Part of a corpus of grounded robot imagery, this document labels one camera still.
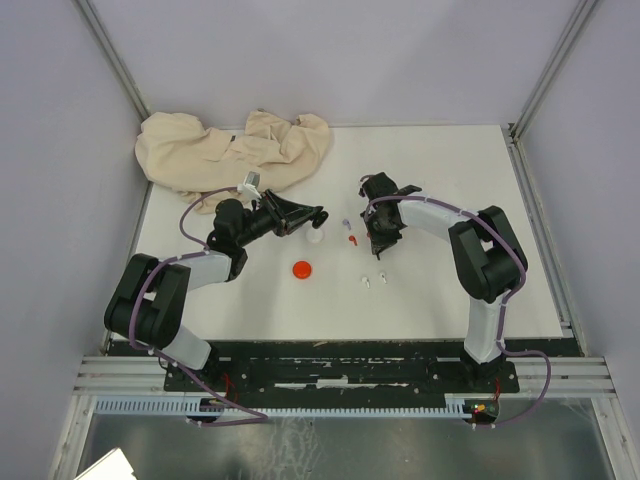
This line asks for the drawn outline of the black earbud charging case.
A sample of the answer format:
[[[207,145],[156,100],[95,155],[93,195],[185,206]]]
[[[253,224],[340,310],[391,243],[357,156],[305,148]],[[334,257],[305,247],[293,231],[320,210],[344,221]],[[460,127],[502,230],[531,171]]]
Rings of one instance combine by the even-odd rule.
[[[313,218],[313,220],[311,222],[312,228],[315,229],[315,230],[320,229],[323,226],[323,224],[327,221],[328,217],[329,217],[329,213],[327,211],[322,210],[322,211],[318,212],[314,216],[314,218]]]

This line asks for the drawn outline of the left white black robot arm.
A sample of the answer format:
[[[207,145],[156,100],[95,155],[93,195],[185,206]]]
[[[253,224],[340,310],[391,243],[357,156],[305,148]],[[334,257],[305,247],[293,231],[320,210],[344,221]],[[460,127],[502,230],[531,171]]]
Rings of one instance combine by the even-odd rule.
[[[235,280],[248,255],[246,246],[272,233],[288,236],[309,223],[320,228],[328,219],[322,206],[298,204],[271,190],[246,208],[237,199],[221,201],[213,230],[201,251],[160,260],[138,253],[131,257],[104,314],[105,327],[178,366],[198,389],[209,390],[221,378],[211,344],[182,325],[190,291]]]

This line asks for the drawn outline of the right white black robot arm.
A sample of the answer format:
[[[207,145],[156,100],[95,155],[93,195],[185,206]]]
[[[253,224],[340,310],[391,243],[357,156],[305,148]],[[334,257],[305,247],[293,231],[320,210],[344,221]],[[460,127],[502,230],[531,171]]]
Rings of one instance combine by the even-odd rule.
[[[384,172],[363,176],[359,195],[368,200],[361,217],[375,257],[395,246],[408,227],[450,245],[457,279],[469,296],[459,379],[469,390],[483,390],[504,371],[506,306],[526,282],[528,269],[505,212],[497,206],[465,210],[414,185],[398,188]]]

